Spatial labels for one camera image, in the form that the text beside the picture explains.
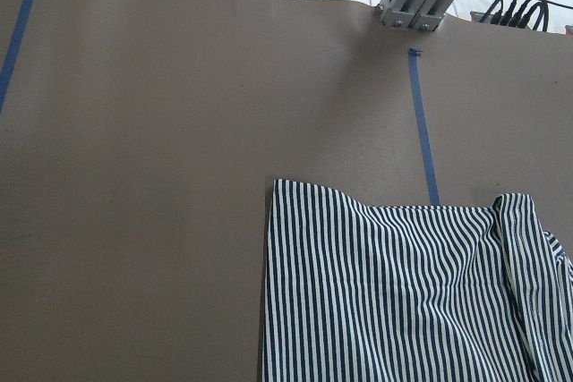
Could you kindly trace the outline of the navy white striped polo shirt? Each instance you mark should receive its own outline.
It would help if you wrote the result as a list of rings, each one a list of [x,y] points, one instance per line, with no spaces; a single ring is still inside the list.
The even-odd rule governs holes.
[[[569,381],[572,262],[525,194],[375,207],[276,180],[266,381]]]

